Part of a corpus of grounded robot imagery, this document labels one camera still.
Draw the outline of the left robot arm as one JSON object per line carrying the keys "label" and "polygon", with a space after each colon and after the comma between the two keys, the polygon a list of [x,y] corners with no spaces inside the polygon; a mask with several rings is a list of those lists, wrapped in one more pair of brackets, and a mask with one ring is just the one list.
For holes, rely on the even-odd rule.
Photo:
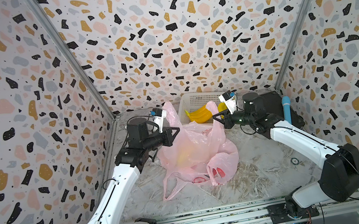
{"label": "left robot arm", "polygon": [[[119,224],[132,188],[147,160],[155,160],[150,152],[171,147],[180,129],[167,127],[167,111],[153,109],[146,116],[137,115],[127,121],[127,134],[116,155],[112,176],[92,218],[87,224]],[[157,224],[154,219],[138,218],[133,224]]]}

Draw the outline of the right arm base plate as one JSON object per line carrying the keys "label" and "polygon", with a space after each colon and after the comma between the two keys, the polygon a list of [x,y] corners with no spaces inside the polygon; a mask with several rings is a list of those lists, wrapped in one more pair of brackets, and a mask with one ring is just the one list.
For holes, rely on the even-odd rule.
{"label": "right arm base plate", "polygon": [[273,224],[307,219],[309,217],[319,216],[320,214],[314,205],[308,208],[300,208],[292,202],[283,202],[267,206],[267,212]]}

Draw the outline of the pink plastic bag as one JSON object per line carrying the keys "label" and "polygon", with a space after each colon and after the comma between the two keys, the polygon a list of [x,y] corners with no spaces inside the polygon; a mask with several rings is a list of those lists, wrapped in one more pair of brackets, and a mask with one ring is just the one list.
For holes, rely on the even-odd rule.
{"label": "pink plastic bag", "polygon": [[167,111],[167,121],[171,127],[179,127],[171,147],[160,149],[158,156],[162,167],[166,170],[191,167],[207,163],[219,152],[232,152],[236,145],[226,137],[224,125],[215,121],[211,128],[202,132],[187,130],[183,127],[179,116],[171,102],[163,105]]}
{"label": "pink plastic bag", "polygon": [[[186,185],[224,185],[234,178],[239,164],[239,154],[236,149],[232,152],[219,152],[207,163],[196,164],[191,167],[167,170],[163,181],[164,201],[173,199]],[[168,194],[169,179],[176,180],[175,187]]]}

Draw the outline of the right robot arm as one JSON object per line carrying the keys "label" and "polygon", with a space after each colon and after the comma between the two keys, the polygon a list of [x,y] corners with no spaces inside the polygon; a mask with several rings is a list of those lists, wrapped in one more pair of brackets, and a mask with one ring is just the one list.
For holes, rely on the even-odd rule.
{"label": "right robot arm", "polygon": [[301,218],[311,206],[328,200],[344,202],[359,189],[359,149],[349,143],[328,142],[301,130],[302,123],[292,111],[289,97],[249,92],[242,96],[243,105],[239,107],[236,94],[227,91],[219,100],[226,109],[212,118],[226,129],[249,126],[254,133],[294,149],[321,169],[318,181],[286,196],[288,217]]}

